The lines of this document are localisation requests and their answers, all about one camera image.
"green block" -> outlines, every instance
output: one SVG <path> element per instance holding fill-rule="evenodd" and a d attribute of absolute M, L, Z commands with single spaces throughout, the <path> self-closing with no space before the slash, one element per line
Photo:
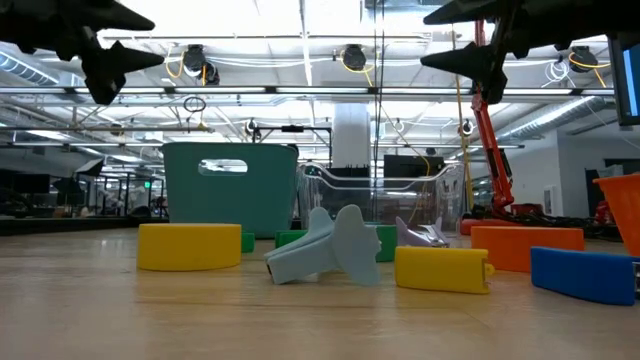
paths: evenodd
<path fill-rule="evenodd" d="M 398 234 L 395 225 L 376 226 L 378 239 L 380 239 L 380 252 L 376 255 L 377 262 L 391 262 L 396 256 Z"/>
<path fill-rule="evenodd" d="M 253 233 L 242 233 L 242 253 L 252 253 L 256 246 L 256 235 Z"/>
<path fill-rule="evenodd" d="M 276 231 L 276 249 L 292 243 L 307 233 L 307 230 Z"/>

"yellow block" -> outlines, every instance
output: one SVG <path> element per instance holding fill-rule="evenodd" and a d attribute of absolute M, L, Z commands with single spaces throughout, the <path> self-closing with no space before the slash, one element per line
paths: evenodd
<path fill-rule="evenodd" d="M 488 294 L 487 275 L 494 272 L 482 249 L 396 248 L 396 285 L 401 287 Z"/>
<path fill-rule="evenodd" d="M 144 224 L 138 230 L 138 268 L 211 270 L 240 264 L 242 228 L 230 224 Z"/>

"clear plastic bin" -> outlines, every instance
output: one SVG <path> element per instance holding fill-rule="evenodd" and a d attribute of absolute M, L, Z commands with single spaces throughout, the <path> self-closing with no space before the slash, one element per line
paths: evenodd
<path fill-rule="evenodd" d="M 305 163 L 298 168 L 298 206 L 302 227 L 308 227 L 309 213 L 321 206 L 332 217 L 344 206 L 355 204 L 364 220 L 395 225 L 399 216 L 410 228 L 435 224 L 442 218 L 442 230 L 457 231 L 462 214 L 464 167 L 448 165 L 436 176 L 421 178 L 336 177 L 322 165 Z"/>

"blue block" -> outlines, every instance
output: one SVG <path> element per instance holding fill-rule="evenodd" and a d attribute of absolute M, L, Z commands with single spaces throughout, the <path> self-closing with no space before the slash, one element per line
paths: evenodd
<path fill-rule="evenodd" d="M 634 262 L 640 258 L 533 247 L 531 282 L 583 300 L 631 306 L 635 303 Z"/>

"teal plastic bin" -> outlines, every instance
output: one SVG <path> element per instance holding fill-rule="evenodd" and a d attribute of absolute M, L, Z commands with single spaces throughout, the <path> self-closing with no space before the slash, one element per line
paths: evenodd
<path fill-rule="evenodd" d="M 241 224 L 256 238 L 290 227 L 298 157 L 293 148 L 176 142 L 162 150 L 172 223 Z M 203 160 L 242 160 L 247 169 L 203 170 Z"/>

